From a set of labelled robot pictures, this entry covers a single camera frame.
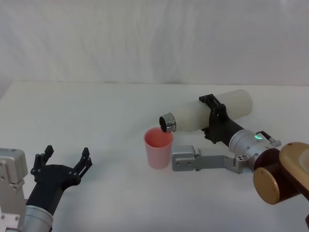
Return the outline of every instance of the white table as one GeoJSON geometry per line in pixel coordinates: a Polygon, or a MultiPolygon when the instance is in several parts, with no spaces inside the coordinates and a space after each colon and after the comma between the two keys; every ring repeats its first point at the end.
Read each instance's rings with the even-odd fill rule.
{"type": "MultiPolygon", "coordinates": [[[[143,134],[158,118],[201,95],[247,90],[253,112],[236,120],[283,144],[309,143],[309,87],[64,84],[16,82],[0,100],[0,147],[25,151],[28,170],[49,144],[49,163],[73,167],[85,146],[93,166],[65,191],[54,232],[302,232],[309,203],[297,196],[264,203],[252,173],[173,172],[147,164],[143,134]]],[[[175,145],[226,149],[201,131],[175,133],[175,145]]],[[[28,175],[28,197],[35,182],[28,175]]]]}

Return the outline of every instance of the plastic cup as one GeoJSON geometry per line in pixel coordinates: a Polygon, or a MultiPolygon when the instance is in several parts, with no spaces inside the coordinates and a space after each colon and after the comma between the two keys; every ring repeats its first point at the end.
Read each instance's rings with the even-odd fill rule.
{"type": "Polygon", "coordinates": [[[155,169],[168,166],[173,142],[173,134],[152,128],[144,135],[148,164],[155,169]]]}

